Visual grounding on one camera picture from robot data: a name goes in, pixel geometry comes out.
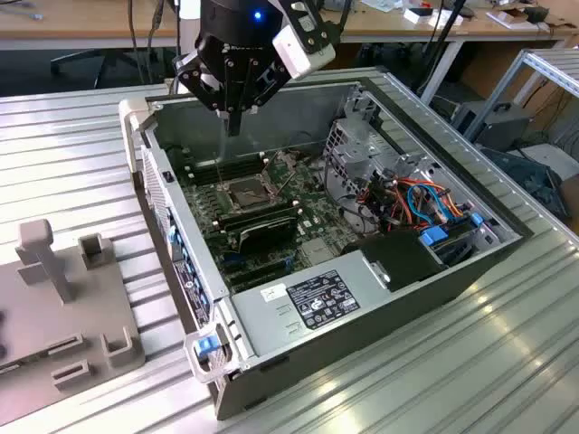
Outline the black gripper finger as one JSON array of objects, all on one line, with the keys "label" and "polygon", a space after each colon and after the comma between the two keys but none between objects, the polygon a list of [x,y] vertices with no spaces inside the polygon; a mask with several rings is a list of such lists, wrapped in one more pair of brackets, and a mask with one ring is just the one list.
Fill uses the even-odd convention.
[{"label": "black gripper finger", "polygon": [[240,134],[242,114],[255,110],[268,102],[290,79],[283,62],[276,58],[268,67],[260,71],[261,64],[251,59],[246,80],[242,86],[239,103],[233,111],[233,135]]},{"label": "black gripper finger", "polygon": [[226,87],[209,71],[196,50],[174,58],[176,79],[223,121],[226,136],[235,135],[235,108],[226,105]]}]

